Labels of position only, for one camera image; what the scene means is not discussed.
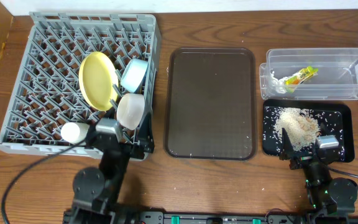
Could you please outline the pile of rice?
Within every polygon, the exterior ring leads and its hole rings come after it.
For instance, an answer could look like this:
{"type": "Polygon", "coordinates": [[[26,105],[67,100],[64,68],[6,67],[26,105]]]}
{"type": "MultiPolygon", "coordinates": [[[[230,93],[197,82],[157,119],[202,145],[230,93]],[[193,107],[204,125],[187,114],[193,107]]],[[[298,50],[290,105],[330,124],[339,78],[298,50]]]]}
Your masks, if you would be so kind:
{"type": "Polygon", "coordinates": [[[265,106],[262,129],[262,148],[273,156],[281,151],[283,129],[295,152],[308,153],[316,139],[325,135],[334,135],[339,144],[344,144],[344,125],[338,111],[265,106]]]}

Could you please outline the pink small bowl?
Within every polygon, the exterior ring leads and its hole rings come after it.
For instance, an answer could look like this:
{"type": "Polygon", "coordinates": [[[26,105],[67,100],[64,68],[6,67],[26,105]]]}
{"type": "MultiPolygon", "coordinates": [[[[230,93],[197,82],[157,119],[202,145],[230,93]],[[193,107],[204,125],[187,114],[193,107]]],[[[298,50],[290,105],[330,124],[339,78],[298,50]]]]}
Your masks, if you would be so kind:
{"type": "Polygon", "coordinates": [[[135,130],[145,111],[145,98],[141,94],[125,94],[117,107],[117,120],[125,128],[135,130]]]}

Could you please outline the white cup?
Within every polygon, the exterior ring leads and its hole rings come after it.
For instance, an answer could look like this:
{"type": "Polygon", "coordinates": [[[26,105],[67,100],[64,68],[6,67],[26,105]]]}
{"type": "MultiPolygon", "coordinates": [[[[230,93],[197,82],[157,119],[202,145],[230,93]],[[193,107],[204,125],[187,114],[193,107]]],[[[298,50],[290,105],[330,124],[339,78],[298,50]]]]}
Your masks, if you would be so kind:
{"type": "Polygon", "coordinates": [[[70,144],[77,144],[85,139],[90,125],[86,123],[65,123],[61,128],[61,136],[63,140],[70,144]]]}

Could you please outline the yellow round plate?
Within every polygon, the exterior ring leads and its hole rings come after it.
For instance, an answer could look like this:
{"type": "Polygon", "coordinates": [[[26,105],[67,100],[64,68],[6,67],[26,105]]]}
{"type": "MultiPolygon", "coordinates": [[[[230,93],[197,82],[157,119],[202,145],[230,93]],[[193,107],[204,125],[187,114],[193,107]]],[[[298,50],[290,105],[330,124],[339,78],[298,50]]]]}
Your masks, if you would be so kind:
{"type": "Polygon", "coordinates": [[[118,94],[114,85],[119,86],[116,69],[110,58],[102,52],[92,52],[82,61],[79,71],[80,91],[92,108],[107,111],[113,107],[118,94]]]}

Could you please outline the green orange snack wrapper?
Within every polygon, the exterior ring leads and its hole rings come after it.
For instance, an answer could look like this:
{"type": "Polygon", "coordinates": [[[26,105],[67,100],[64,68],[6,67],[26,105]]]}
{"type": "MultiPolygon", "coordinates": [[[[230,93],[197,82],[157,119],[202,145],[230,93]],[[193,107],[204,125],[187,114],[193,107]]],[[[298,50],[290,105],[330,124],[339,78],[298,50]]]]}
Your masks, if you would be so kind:
{"type": "Polygon", "coordinates": [[[318,69],[313,68],[312,66],[307,66],[302,68],[298,72],[294,73],[292,76],[288,77],[284,81],[285,89],[287,92],[293,93],[298,85],[301,85],[303,82],[309,80],[318,74],[318,69]]]}

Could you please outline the light blue bowl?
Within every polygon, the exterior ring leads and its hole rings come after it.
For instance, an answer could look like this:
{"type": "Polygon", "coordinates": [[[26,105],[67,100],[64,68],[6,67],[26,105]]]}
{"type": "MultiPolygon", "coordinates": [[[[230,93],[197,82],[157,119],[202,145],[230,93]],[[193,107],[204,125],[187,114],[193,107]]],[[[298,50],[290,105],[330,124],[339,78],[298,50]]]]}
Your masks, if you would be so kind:
{"type": "Polygon", "coordinates": [[[147,61],[133,58],[124,70],[121,86],[128,92],[135,93],[145,77],[147,67],[147,61]]]}

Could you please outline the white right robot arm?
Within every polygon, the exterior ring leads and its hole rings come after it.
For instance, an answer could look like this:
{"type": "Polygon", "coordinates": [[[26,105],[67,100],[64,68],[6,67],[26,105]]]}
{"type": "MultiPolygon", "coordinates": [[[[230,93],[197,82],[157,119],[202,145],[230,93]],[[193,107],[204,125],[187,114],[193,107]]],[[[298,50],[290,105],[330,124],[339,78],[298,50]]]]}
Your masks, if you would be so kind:
{"type": "Polygon", "coordinates": [[[355,212],[358,185],[351,179],[332,178],[329,164],[337,160],[339,141],[334,135],[320,136],[308,156],[297,155],[286,130],[282,129],[281,160],[290,161],[290,169],[303,170],[305,188],[314,210],[298,223],[349,223],[355,212]]]}

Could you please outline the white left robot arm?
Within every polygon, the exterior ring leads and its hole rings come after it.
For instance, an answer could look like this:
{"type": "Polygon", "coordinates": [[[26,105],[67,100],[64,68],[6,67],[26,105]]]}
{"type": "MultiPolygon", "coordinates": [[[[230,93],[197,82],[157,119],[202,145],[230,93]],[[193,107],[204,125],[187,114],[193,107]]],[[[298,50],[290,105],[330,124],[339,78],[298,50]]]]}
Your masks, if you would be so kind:
{"type": "Polygon", "coordinates": [[[63,213],[63,223],[141,223],[140,212],[118,204],[119,192],[131,158],[153,153],[152,113],[141,119],[139,143],[121,142],[117,120],[104,117],[92,124],[85,137],[87,146],[103,152],[98,167],[80,170],[73,179],[73,203],[63,213]]]}

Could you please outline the black waste tray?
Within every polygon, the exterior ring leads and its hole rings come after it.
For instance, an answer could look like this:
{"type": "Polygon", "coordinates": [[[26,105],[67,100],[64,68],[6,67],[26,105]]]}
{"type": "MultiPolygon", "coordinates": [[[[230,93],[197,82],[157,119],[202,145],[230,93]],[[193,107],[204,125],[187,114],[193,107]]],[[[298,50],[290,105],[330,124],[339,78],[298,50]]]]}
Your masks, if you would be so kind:
{"type": "Polygon", "coordinates": [[[280,131],[274,129],[279,112],[285,108],[305,110],[324,126],[321,135],[334,135],[339,142],[339,162],[351,162],[355,158],[351,110],[340,103],[321,103],[316,101],[293,101],[269,99],[263,103],[262,149],[270,156],[278,156],[281,148],[280,131]]]}

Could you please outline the clear plastic waste bin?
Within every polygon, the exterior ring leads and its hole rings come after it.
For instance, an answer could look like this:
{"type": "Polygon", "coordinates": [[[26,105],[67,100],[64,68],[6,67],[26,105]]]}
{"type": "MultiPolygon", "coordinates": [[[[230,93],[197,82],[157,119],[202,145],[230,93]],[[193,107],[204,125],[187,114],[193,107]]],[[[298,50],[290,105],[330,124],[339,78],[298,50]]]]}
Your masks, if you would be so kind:
{"type": "Polygon", "coordinates": [[[259,67],[264,100],[358,100],[358,48],[270,49],[259,67]],[[318,74],[293,93],[273,89],[271,72],[280,79],[312,66],[318,74]]]}

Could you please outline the grey dishwasher rack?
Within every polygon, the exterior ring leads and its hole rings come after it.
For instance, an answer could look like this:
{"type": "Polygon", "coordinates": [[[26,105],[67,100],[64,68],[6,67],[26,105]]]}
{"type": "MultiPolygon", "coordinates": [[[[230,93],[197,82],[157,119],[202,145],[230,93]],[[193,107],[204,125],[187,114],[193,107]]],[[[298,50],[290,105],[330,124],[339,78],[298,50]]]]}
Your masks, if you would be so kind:
{"type": "Polygon", "coordinates": [[[148,63],[138,92],[152,105],[161,33],[151,14],[31,12],[34,22],[0,131],[0,151],[46,156],[63,151],[100,159],[101,151],[69,149],[60,135],[67,122],[95,123],[104,116],[80,91],[82,61],[92,52],[107,55],[124,74],[133,58],[148,63]]]}

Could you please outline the dark brown serving tray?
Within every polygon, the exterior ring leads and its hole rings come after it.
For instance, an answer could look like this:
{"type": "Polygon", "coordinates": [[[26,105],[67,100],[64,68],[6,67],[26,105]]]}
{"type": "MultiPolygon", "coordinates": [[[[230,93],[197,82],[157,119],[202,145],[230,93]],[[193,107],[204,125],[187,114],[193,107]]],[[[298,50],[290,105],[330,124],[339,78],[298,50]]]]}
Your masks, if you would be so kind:
{"type": "Polygon", "coordinates": [[[255,58],[182,47],[170,57],[163,148],[181,159],[246,161],[257,151],[255,58]]]}

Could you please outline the black equipment rail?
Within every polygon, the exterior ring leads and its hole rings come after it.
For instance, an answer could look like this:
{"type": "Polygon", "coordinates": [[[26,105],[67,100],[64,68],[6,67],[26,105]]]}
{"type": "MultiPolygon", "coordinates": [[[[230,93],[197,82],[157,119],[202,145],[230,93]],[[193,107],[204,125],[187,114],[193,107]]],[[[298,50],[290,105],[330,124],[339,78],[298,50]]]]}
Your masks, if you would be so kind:
{"type": "Polygon", "coordinates": [[[217,215],[197,213],[165,213],[161,211],[143,211],[108,214],[94,213],[87,210],[67,210],[63,213],[63,224],[70,223],[118,223],[118,224],[289,224],[289,223],[355,223],[358,218],[318,217],[307,219],[304,215],[291,216],[274,209],[262,216],[252,215],[217,215]]]}

